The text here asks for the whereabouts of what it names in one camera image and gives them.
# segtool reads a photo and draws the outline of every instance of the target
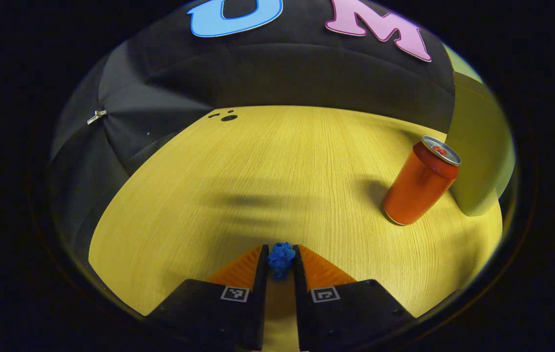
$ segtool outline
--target blue letter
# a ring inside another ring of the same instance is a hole
[[[256,10],[239,18],[223,17],[223,2],[210,0],[193,7],[186,14],[191,15],[191,31],[198,37],[219,37],[248,31],[265,25],[282,13],[282,0],[256,0]]]

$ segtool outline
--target orange can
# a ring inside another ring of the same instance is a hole
[[[400,173],[384,196],[383,208],[399,225],[418,220],[458,177],[460,157],[447,144],[423,136],[412,147]]]

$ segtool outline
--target black fabric backdrop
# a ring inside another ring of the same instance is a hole
[[[59,232],[84,265],[97,220],[125,181],[213,109],[332,107],[448,130],[452,67],[427,30],[421,36],[431,63],[398,49],[398,32],[380,42],[370,31],[364,37],[329,31],[329,0],[285,0],[280,17],[265,26],[199,38],[186,12],[202,2],[182,6],[102,58],[61,114],[50,153],[50,202]],[[224,16],[255,8],[256,0],[227,1]],[[94,110],[103,109],[108,115],[87,126]]]

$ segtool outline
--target table surface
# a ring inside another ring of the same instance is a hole
[[[237,118],[221,121],[230,115]],[[220,113],[219,116],[208,116]],[[301,243],[357,280],[378,280],[413,316],[467,283],[501,239],[498,203],[467,217],[449,192],[409,226],[381,200],[423,134],[356,111],[217,109],[133,174],[95,230],[88,260],[147,315],[184,279],[206,279],[247,250]],[[298,351],[293,275],[269,279],[264,351]]]

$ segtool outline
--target letter m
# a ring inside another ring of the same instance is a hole
[[[399,38],[395,40],[395,45],[399,49],[425,62],[432,61],[425,49],[419,27],[414,24],[392,13],[380,16],[359,0],[332,0],[332,3],[334,20],[326,22],[327,29],[351,36],[365,36],[366,29],[358,24],[358,17],[360,17],[371,29],[375,38],[381,42],[386,42],[394,31],[399,31]]]

